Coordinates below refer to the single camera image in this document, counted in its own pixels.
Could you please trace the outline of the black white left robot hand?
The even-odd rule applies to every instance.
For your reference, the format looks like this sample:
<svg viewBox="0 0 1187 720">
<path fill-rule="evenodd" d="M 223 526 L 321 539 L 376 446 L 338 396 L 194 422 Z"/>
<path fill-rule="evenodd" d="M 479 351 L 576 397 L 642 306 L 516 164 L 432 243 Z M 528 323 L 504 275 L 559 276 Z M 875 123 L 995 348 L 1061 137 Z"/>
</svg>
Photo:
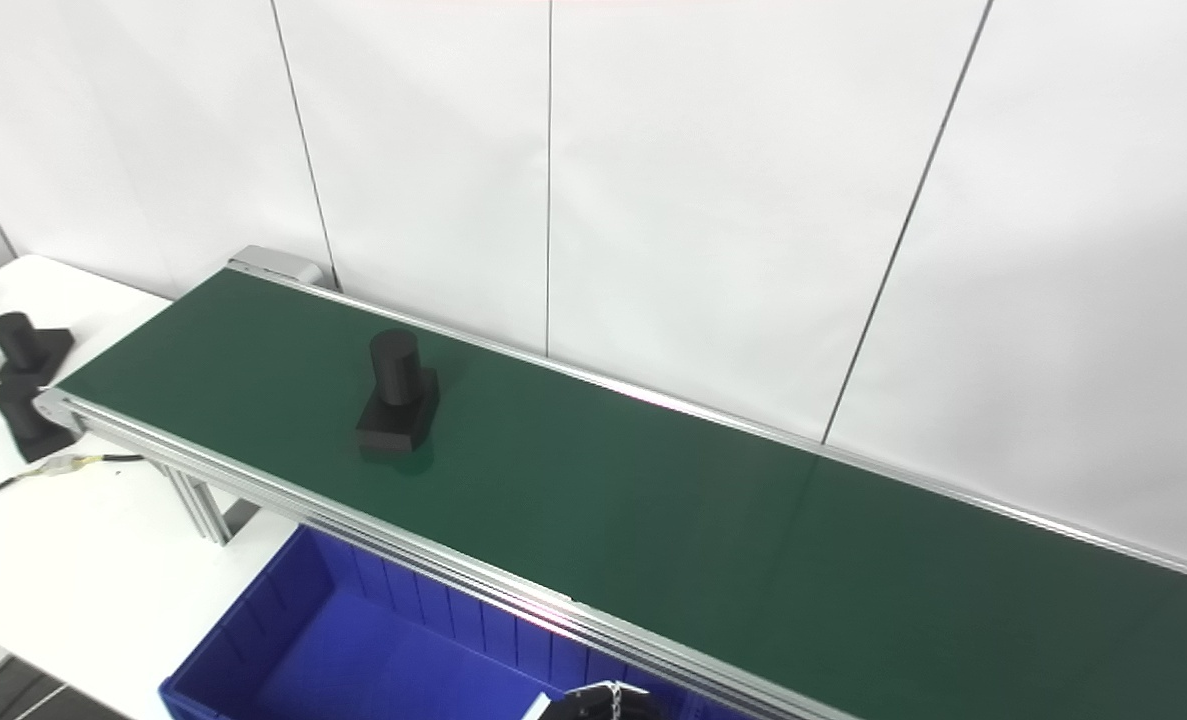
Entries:
<svg viewBox="0 0 1187 720">
<path fill-rule="evenodd" d="M 523 719 L 666 719 L 649 692 L 624 682 L 584 684 L 552 700 L 539 694 Z"/>
</svg>

